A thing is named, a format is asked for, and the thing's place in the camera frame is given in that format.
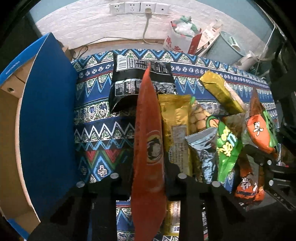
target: gold foil wrapper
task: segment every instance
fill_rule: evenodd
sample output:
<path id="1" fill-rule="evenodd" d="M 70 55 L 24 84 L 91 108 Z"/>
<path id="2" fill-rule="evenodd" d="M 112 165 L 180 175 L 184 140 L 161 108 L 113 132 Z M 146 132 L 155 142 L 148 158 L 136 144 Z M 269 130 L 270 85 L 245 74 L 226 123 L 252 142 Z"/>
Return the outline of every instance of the gold foil wrapper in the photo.
<path id="1" fill-rule="evenodd" d="M 182 173 L 192 176 L 190 151 L 185 139 L 189 135 L 190 95 L 158 95 L 163 120 L 164 151 L 169 161 L 177 164 Z M 164 235 L 178 236 L 180 228 L 180 202 L 168 202 L 163 224 Z"/>
<path id="2" fill-rule="evenodd" d="M 190 153 L 185 136 L 189 135 L 190 95 L 158 95 L 163 120 L 164 151 L 181 173 L 192 176 Z"/>
<path id="3" fill-rule="evenodd" d="M 241 98 L 219 74 L 207 71 L 200 81 L 229 114 L 246 112 L 246 106 Z"/>

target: barcode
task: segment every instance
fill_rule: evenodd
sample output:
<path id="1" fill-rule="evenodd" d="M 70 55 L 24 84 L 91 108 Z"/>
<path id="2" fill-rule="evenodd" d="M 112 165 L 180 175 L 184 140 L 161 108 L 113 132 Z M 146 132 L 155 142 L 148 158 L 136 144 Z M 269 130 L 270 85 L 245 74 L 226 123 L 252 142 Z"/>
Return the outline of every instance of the barcode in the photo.
<path id="1" fill-rule="evenodd" d="M 128 68 L 127 57 L 122 55 L 117 55 L 117 67 L 116 71 L 125 70 Z"/>

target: black snack bag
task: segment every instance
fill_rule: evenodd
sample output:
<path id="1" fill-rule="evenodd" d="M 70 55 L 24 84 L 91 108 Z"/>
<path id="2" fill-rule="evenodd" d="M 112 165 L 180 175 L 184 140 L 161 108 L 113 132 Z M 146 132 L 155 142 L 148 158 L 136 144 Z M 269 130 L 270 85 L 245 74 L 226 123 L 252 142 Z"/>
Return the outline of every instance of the black snack bag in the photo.
<path id="1" fill-rule="evenodd" d="M 141 81 L 148 64 L 150 78 L 157 94 L 174 94 L 175 81 L 170 63 L 138 60 L 113 53 L 114 68 L 109 94 L 110 113 L 137 105 Z"/>

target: white brick wall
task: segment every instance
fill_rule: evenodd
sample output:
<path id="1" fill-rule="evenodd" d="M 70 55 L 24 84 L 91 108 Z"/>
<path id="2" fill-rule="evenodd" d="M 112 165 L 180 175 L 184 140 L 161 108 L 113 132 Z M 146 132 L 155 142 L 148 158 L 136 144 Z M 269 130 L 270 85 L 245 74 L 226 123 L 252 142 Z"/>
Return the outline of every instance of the white brick wall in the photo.
<path id="1" fill-rule="evenodd" d="M 52 32 L 70 49 L 103 37 L 141 39 L 146 24 L 145 14 L 111 15 L 109 3 L 118 0 L 80 0 L 64 6 L 39 20 L 36 25 L 42 34 Z M 153 14 L 145 35 L 147 39 L 164 39 L 169 23 L 182 15 L 192 16 L 198 28 L 212 20 L 223 22 L 223 30 L 234 35 L 244 46 L 260 54 L 265 43 L 240 22 L 217 9 L 196 0 L 151 0 L 170 4 L 169 15 Z"/>

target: metal bolt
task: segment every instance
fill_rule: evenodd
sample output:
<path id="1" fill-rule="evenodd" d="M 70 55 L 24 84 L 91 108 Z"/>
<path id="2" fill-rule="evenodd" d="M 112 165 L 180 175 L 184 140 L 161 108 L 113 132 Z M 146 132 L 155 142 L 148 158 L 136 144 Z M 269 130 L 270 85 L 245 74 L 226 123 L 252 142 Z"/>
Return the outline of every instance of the metal bolt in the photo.
<path id="1" fill-rule="evenodd" d="M 76 187 L 78 187 L 78 188 L 83 188 L 84 186 L 85 186 L 84 181 L 80 181 L 80 182 L 76 183 Z"/>
<path id="2" fill-rule="evenodd" d="M 116 179 L 116 178 L 119 178 L 119 174 L 118 173 L 112 173 L 111 175 L 110 175 L 110 177 L 112 178 L 112 179 Z"/>
<path id="3" fill-rule="evenodd" d="M 180 179 L 185 179 L 186 177 L 187 177 L 187 175 L 185 173 L 178 174 L 178 178 L 180 178 Z"/>
<path id="4" fill-rule="evenodd" d="M 221 183 L 218 182 L 218 181 L 213 181 L 213 182 L 212 182 L 212 185 L 213 185 L 213 187 L 218 188 L 218 187 L 221 186 Z"/>

